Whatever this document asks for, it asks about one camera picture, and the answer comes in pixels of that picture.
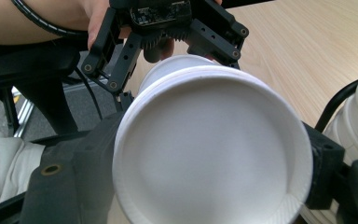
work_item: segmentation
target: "black cable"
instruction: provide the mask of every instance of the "black cable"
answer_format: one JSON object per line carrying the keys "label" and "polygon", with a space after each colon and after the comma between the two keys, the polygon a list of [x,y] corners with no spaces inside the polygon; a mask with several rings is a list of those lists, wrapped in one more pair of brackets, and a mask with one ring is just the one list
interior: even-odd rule
{"label": "black cable", "polygon": [[28,20],[50,33],[67,38],[88,38],[89,36],[87,31],[65,29],[44,20],[21,0],[11,0],[11,2],[22,14],[24,14],[24,16],[28,18]]}
{"label": "black cable", "polygon": [[356,92],[358,85],[358,79],[342,88],[336,95],[331,98],[327,106],[324,108],[324,112],[316,123],[315,130],[322,133],[327,126],[328,121],[336,112],[337,108],[344,102],[348,97]]}
{"label": "black cable", "polygon": [[84,85],[86,86],[87,90],[89,91],[89,95],[91,95],[91,98],[92,98],[92,102],[94,103],[95,105],[95,108],[97,109],[97,112],[98,112],[98,116],[100,117],[100,120],[103,119],[103,114],[101,113],[101,109],[100,107],[98,106],[98,102],[97,102],[97,99],[95,98],[95,94],[94,92],[92,91],[88,81],[86,80],[86,78],[84,77],[83,73],[80,71],[80,69],[78,69],[77,67],[75,68],[75,71],[77,72],[77,74],[80,76],[80,78],[83,80],[84,82]]}

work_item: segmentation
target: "table surface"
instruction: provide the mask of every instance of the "table surface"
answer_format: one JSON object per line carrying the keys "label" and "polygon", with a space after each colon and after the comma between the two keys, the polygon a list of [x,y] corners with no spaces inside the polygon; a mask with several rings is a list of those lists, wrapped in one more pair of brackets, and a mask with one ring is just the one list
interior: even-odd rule
{"label": "table surface", "polygon": [[[358,0],[277,0],[228,10],[250,34],[239,60],[314,126],[331,97],[358,78]],[[185,54],[176,43],[174,54]],[[136,95],[153,64],[141,59],[129,81]],[[115,201],[111,223],[128,223]]]}

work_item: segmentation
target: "skin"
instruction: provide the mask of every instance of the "skin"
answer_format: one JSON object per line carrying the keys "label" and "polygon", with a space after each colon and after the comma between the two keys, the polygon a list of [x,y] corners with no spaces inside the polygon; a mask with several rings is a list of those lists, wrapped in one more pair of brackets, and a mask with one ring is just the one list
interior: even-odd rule
{"label": "skin", "polygon": [[[92,46],[101,28],[108,0],[23,0],[39,16],[53,24],[72,30],[89,32],[88,47]],[[131,30],[122,29],[121,37]],[[29,21],[9,0],[0,0],[0,45],[45,42],[60,38]],[[161,58],[172,55],[173,41],[167,41]]]}

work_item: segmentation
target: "white ribbed cup stack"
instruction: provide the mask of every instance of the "white ribbed cup stack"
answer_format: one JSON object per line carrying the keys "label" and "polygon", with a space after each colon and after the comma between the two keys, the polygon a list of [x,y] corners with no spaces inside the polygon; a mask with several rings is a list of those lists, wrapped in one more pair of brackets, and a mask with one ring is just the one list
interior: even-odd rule
{"label": "white ribbed cup stack", "polygon": [[[351,165],[358,160],[358,87],[356,93],[347,99],[327,126],[324,134],[345,148],[345,163]],[[337,203],[331,210],[309,210],[303,208],[301,215],[311,224],[336,223]]]}

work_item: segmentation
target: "white cloth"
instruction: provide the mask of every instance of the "white cloth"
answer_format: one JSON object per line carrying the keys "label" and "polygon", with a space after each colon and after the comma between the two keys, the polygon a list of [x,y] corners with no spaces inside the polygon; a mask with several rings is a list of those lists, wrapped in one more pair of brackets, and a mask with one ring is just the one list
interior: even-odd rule
{"label": "white cloth", "polygon": [[23,193],[40,164],[44,146],[0,133],[0,202]]}

